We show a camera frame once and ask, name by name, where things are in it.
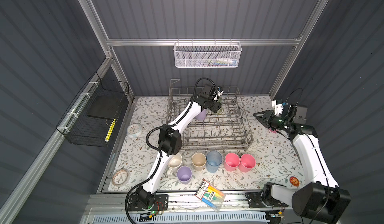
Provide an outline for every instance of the white mesh basket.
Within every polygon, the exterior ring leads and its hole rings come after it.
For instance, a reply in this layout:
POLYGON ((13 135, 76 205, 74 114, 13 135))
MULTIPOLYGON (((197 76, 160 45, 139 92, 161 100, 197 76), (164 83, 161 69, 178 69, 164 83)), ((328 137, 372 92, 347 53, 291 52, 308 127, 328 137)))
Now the white mesh basket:
POLYGON ((236 68, 242 49, 240 42, 175 42, 173 50, 177 68, 236 68))

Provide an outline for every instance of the floral tablecloth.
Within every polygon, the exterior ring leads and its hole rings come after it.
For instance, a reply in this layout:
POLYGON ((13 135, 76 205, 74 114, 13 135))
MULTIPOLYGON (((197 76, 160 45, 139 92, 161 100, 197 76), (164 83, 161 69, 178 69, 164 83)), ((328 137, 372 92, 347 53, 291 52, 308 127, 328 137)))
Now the floral tablecloth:
MULTIPOLYGON (((203 178, 222 190, 262 189, 268 181, 283 184, 288 188, 301 188, 305 185, 302 166, 291 142, 280 134, 271 133, 260 125, 253 116, 254 112, 272 109, 270 97, 242 96, 241 98, 247 115, 245 121, 249 121, 254 138, 254 142, 246 153, 255 157, 257 163, 255 168, 248 173, 242 173, 239 169, 227 172, 224 165, 221 164, 216 173, 209 173, 205 168, 202 171, 195 171, 191 158, 197 151, 180 151, 184 165, 189 166, 193 171, 191 182, 184 185, 175 176, 168 177, 163 174, 159 190, 196 190, 203 178), (300 185, 298 187, 290 183, 292 176, 299 180, 300 185)), ((138 138, 125 138, 115 167, 116 171, 121 168, 127 169, 130 173, 130 179, 126 185, 120 187, 111 182, 108 190, 127 191, 147 178, 157 151, 146 145, 145 138, 149 130, 165 123, 167 101, 168 97, 138 98, 131 124, 140 123, 143 126, 143 134, 138 138)), ((159 131, 154 132, 150 136, 150 143, 157 145, 158 137, 159 131)), ((221 154, 225 156, 228 152, 221 151, 221 154)), ((245 152, 240 151, 237 154, 241 156, 243 153, 245 152)))

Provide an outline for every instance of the blue translucent cup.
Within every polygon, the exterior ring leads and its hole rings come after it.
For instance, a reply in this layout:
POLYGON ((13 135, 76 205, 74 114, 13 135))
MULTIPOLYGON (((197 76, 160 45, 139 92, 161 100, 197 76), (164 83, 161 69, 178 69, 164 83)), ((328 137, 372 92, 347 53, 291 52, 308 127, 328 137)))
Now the blue translucent cup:
POLYGON ((215 151, 212 150, 208 152, 207 154, 207 170, 210 173, 215 173, 218 170, 218 167, 221 165, 223 162, 223 156, 215 151))

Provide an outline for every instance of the red round sticker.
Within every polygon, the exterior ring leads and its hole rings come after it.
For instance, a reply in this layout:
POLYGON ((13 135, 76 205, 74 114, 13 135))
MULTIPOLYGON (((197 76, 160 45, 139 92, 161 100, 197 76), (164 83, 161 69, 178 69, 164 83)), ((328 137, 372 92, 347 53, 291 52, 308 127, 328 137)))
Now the red round sticker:
POLYGON ((300 185, 300 181, 296 177, 294 177, 294 176, 291 176, 289 181, 294 186, 299 186, 300 185))

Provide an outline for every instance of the blue marker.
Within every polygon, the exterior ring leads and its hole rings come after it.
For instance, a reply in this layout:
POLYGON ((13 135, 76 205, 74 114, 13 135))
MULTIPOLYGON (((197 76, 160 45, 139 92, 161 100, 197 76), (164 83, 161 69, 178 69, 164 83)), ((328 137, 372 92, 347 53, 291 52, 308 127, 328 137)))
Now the blue marker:
POLYGON ((210 207, 213 207, 213 208, 216 208, 216 206, 214 204, 212 204, 210 201, 208 201, 207 199, 205 198, 201 198, 201 201, 206 203, 208 206, 210 207))

